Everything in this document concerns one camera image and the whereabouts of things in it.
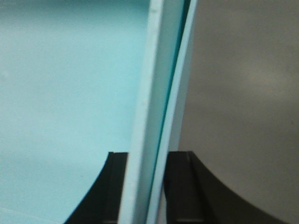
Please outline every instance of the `gray background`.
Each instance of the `gray background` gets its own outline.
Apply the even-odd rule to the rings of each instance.
[[[299,223],[299,0],[199,1],[179,149]]]

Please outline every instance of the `curved support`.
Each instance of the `curved support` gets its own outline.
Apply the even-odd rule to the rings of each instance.
[[[168,224],[285,224],[218,180],[193,152],[170,152],[164,190]]]

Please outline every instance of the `light blue panel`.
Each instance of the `light blue panel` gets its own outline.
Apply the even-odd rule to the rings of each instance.
[[[176,151],[178,149],[191,67],[193,21],[196,3],[196,0],[191,0],[190,2],[184,33],[178,53],[178,60],[171,85],[171,91],[161,135],[160,148],[157,157],[157,164],[155,168],[154,181],[149,203],[149,212],[146,222],[147,224],[156,223],[168,151]]]
[[[180,39],[184,1],[152,0],[120,224],[144,224]]]
[[[0,2],[0,223],[62,223],[107,152],[130,149],[147,16],[139,1]]]

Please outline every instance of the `light blue surface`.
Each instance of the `light blue surface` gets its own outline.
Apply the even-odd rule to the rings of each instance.
[[[191,0],[184,33],[180,44],[177,64],[171,85],[161,142],[155,167],[154,181],[149,203],[147,224],[155,224],[163,184],[164,168],[169,151],[178,149],[188,81],[191,68],[193,47],[193,21],[196,11],[196,0]]]
[[[147,3],[0,2],[0,223],[62,223],[128,151]]]
[[[184,1],[152,0],[120,224],[144,224],[165,116]]]

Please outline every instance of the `vertical board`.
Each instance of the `vertical board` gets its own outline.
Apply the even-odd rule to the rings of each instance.
[[[152,0],[120,224],[146,220],[184,1]]]

